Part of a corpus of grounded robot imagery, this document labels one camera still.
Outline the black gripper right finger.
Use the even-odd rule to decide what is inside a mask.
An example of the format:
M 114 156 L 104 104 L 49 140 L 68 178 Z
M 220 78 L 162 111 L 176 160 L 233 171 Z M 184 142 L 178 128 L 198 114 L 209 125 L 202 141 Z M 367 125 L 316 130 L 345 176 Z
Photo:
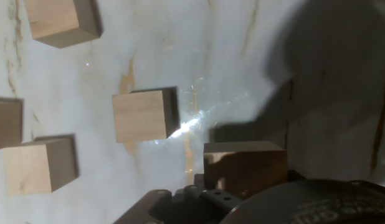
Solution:
M 306 178 L 300 173 L 298 173 L 296 170 L 289 170 L 288 180 L 306 180 Z

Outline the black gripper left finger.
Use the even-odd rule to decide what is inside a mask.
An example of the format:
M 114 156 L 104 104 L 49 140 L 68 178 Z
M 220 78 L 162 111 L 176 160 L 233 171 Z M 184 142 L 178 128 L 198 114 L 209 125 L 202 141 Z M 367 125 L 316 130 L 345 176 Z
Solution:
M 175 194 L 152 190 L 125 212 L 115 224 L 207 224 L 220 223 L 242 200 L 219 189 L 205 188 L 204 176 Z

